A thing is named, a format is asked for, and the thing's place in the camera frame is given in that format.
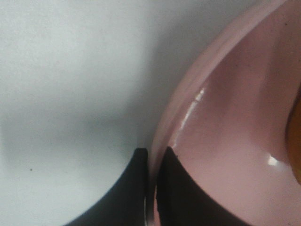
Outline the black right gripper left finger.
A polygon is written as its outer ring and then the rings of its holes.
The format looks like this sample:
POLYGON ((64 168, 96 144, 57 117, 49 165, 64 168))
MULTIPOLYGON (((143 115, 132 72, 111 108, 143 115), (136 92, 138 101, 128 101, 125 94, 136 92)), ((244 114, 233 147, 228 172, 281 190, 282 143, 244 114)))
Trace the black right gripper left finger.
POLYGON ((148 152, 137 148, 117 182, 69 226, 143 226, 148 183, 148 152))

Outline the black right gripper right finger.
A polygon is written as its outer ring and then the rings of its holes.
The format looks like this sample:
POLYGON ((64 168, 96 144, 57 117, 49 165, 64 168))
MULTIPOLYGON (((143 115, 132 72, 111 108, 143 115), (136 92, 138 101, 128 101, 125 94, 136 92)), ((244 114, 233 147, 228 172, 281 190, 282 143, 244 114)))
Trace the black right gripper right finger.
POLYGON ((171 147, 166 149, 158 173, 156 200, 162 226, 248 225, 195 183, 171 147))

